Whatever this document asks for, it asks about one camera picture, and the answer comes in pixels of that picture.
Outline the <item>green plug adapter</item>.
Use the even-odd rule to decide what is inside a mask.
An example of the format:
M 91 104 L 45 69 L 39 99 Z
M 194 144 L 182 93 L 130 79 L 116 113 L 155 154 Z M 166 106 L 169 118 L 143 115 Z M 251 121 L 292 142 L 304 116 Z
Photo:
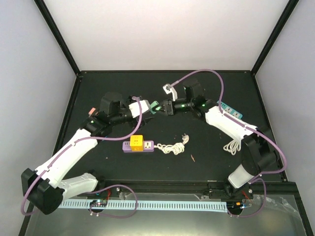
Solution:
M 155 115 L 156 113 L 160 113 L 160 109 L 161 109 L 161 106 L 157 101 L 153 101 L 150 104 L 150 112 L 152 115 Z

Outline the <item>yellow cube socket adapter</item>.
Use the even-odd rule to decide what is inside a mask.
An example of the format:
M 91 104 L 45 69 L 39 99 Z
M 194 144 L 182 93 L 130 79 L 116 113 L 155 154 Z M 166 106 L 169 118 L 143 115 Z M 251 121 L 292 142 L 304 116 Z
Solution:
M 142 135 L 131 135 L 130 149 L 132 152 L 142 152 L 144 150 L 144 139 Z

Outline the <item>purple power strip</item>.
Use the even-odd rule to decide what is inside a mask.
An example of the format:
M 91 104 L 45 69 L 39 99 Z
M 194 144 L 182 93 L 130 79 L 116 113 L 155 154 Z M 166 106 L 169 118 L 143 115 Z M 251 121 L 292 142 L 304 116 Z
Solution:
M 124 153 L 136 153 L 136 152 L 154 152 L 154 141 L 144 141 L 142 151 L 132 151 L 130 147 L 130 141 L 124 141 L 122 150 Z

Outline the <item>small pink charger plug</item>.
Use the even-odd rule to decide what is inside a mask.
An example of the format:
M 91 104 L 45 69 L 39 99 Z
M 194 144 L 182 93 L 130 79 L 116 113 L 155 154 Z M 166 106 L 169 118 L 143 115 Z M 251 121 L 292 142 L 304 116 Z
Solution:
M 96 110 L 96 108 L 91 108 L 91 110 L 89 111 L 89 116 L 91 116 L 95 110 Z

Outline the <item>teal power strip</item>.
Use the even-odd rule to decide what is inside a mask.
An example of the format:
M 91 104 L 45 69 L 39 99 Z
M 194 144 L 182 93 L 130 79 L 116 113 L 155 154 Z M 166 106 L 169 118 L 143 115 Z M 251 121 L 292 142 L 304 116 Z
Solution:
M 233 117 L 235 117 L 237 119 L 242 119 L 243 115 L 241 113 L 239 113 L 238 111 L 236 111 L 235 109 L 228 106 L 226 103 L 224 103 L 222 101 L 221 102 L 217 101 L 217 103 L 220 106 L 222 111 L 229 113 L 230 115 L 232 115 Z

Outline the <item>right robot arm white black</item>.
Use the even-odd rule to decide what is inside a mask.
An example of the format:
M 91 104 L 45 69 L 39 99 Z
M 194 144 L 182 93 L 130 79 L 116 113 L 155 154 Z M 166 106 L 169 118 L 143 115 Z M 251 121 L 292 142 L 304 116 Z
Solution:
M 204 96 L 204 89 L 197 80 L 184 83 L 184 98 L 178 98 L 170 84 L 164 85 L 163 90 L 171 94 L 172 98 L 160 102 L 154 111 L 166 116 L 192 112 L 235 142 L 237 151 L 241 152 L 241 163 L 223 185 L 228 198 L 236 198 L 246 183 L 278 161 L 276 149 L 272 145 L 271 130 L 266 127 L 259 129 L 223 110 L 220 103 Z

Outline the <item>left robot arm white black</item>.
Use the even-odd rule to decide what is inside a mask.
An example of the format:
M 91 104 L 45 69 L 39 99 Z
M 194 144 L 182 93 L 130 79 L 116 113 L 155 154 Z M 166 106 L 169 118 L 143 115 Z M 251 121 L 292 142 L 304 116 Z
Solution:
M 87 119 L 58 152 L 35 170 L 27 168 L 22 172 L 21 213 L 28 215 L 24 210 L 26 202 L 47 215 L 77 195 L 101 196 L 106 189 L 105 179 L 95 171 L 69 179 L 64 179 L 65 175 L 101 141 L 123 141 L 135 134 L 150 108 L 150 103 L 141 97 L 124 101 L 119 93 L 106 93 L 100 106 L 89 111 Z

